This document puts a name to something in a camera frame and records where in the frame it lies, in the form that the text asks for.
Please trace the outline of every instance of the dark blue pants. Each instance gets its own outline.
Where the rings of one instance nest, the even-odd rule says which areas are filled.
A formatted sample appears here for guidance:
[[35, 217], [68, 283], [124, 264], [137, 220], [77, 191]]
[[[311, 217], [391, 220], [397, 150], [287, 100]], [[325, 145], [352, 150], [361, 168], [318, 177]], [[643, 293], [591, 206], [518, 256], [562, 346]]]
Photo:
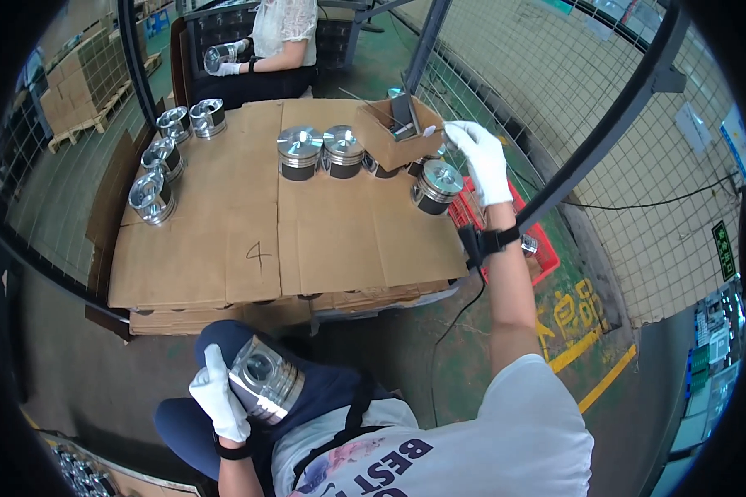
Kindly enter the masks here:
[[[279, 346], [265, 333], [238, 321], [217, 321], [202, 330], [194, 345], [196, 363], [204, 367], [204, 349], [218, 343], [224, 362], [230, 366], [240, 348], [252, 335], [257, 335], [266, 345], [298, 367], [305, 376], [304, 389], [287, 416], [274, 426], [264, 425], [249, 418], [251, 438], [255, 447], [252, 460], [267, 495], [273, 494], [270, 464], [274, 443], [291, 429], [312, 421], [316, 417], [351, 404], [359, 373], [349, 367], [323, 366], [301, 359]], [[392, 397], [380, 385], [376, 386], [373, 399]], [[154, 414], [155, 427], [160, 437], [180, 459], [206, 476], [218, 481], [220, 458], [213, 448], [213, 424], [193, 398], [167, 398], [159, 404]]]

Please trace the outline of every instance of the white t-shirt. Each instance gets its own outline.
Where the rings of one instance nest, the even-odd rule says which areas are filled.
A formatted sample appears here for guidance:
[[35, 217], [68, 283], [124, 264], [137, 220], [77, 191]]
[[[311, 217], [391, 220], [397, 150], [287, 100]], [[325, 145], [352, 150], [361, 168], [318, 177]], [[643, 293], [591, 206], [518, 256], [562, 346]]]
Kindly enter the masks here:
[[317, 0], [262, 0], [251, 31], [254, 54], [273, 57], [284, 49], [286, 41], [307, 40], [307, 51], [301, 65], [315, 65], [317, 26]]
[[343, 429], [347, 413], [326, 413], [276, 444], [277, 497], [575, 497], [589, 489], [594, 439], [572, 395], [537, 354], [495, 376], [472, 421], [418, 429], [407, 403], [373, 401], [362, 426], [388, 427], [316, 458], [291, 493], [293, 466]]

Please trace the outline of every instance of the yellow floor line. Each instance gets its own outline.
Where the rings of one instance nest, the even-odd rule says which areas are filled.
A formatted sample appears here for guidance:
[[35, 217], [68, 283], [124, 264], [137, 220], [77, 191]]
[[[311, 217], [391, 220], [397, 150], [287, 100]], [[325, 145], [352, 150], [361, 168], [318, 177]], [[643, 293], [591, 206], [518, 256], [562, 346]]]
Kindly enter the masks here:
[[556, 355], [550, 361], [550, 367], [553, 368], [553, 372], [558, 373], [571, 364], [575, 359], [580, 357], [589, 347], [594, 345], [594, 342], [600, 339], [600, 334], [600, 327], [597, 326], [597, 329], [588, 332], [586, 336], [573, 343], [572, 347], [569, 347], [564, 352]]
[[583, 400], [577, 403], [577, 408], [580, 409], [581, 414], [586, 412], [586, 410], [597, 401], [600, 395], [602, 395], [602, 392], [606, 391], [606, 389], [611, 386], [611, 383], [613, 383], [617, 376], [619, 376], [619, 373], [627, 367], [627, 364], [630, 363], [630, 360], [635, 357], [635, 355], [636, 345], [631, 345], [627, 352], [622, 355], [622, 358], [619, 359], [617, 365], [614, 366], [599, 383], [597, 383], [597, 386], [594, 387], [594, 389], [590, 391]]

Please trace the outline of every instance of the white glove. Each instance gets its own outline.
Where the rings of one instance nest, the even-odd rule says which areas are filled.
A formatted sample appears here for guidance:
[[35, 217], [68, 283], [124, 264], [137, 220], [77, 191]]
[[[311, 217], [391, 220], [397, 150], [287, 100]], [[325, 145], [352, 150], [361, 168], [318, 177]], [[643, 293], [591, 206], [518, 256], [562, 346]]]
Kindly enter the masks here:
[[191, 396], [213, 420], [213, 429], [219, 437], [235, 442], [245, 442], [251, 433], [246, 421], [246, 410], [229, 389], [229, 371], [223, 362], [221, 348], [211, 343], [204, 349], [203, 367], [188, 386]]
[[514, 196], [508, 189], [506, 157], [500, 140], [478, 123], [451, 121], [444, 127], [448, 140], [467, 156], [478, 204], [487, 207], [512, 202]]
[[223, 64], [219, 65], [218, 71], [213, 73], [213, 75], [230, 75], [230, 74], [240, 74], [240, 65], [236, 62], [224, 62]]
[[249, 48], [249, 39], [243, 38], [242, 40], [236, 41], [234, 45], [235, 45], [235, 49], [238, 50], [238, 53], [242, 53], [247, 48]]

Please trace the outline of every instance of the wooden pallet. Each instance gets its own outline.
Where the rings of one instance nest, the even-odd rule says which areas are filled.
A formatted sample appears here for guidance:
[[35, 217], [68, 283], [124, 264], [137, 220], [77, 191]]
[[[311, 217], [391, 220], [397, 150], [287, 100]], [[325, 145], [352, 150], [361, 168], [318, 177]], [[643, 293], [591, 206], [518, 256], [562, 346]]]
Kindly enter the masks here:
[[[162, 57], [160, 56], [160, 52], [150, 55], [144, 63], [146, 75], [152, 74], [155, 69], [159, 68], [161, 63]], [[127, 101], [127, 98], [131, 94], [129, 92], [131, 86], [132, 82], [130, 80], [125, 81], [116, 91], [114, 96], [110, 97], [110, 100], [108, 100], [97, 117], [89, 119], [61, 134], [56, 134], [54, 137], [52, 137], [50, 143], [47, 144], [47, 148], [50, 150], [50, 152], [52, 154], [57, 152], [60, 144], [66, 140], [69, 140], [69, 143], [73, 145], [76, 144], [78, 142], [80, 133], [89, 129], [90, 127], [95, 128], [97, 133], [105, 133], [116, 111], [121, 109], [121, 105]]]

